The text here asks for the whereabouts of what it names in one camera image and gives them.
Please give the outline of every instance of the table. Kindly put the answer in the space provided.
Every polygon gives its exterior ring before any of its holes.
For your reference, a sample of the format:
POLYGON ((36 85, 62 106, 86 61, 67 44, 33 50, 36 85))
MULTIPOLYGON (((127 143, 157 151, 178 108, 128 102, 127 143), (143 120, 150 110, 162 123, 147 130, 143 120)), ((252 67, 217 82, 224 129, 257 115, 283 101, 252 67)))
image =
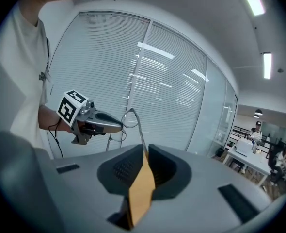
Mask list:
POLYGON ((226 164, 229 157, 232 157, 238 161, 241 161, 245 165, 249 166, 250 168, 264 175, 264 177, 259 181, 257 186, 261 186, 263 182, 265 181, 265 179, 268 177, 268 175, 270 175, 268 159, 266 159, 266 154, 263 152, 261 154, 254 154, 251 152, 248 156, 244 156, 240 153, 237 153, 235 147, 231 147, 228 150, 227 156, 225 157, 222 163, 226 164))

